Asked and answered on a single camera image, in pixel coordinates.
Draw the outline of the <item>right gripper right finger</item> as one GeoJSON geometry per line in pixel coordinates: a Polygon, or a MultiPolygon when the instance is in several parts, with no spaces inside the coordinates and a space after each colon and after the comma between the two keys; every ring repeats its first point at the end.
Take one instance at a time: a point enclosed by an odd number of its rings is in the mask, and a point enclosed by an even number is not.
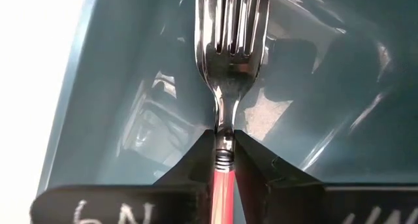
{"type": "Polygon", "coordinates": [[[325,183],[241,130],[235,175],[247,223],[417,224],[417,184],[325,183]]]}

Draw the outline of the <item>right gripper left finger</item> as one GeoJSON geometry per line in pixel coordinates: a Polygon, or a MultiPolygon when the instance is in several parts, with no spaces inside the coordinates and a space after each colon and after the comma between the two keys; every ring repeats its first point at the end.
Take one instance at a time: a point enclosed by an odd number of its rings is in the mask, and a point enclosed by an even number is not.
{"type": "Polygon", "coordinates": [[[209,223],[214,132],[152,185],[66,185],[32,203],[33,224],[209,223]]]}

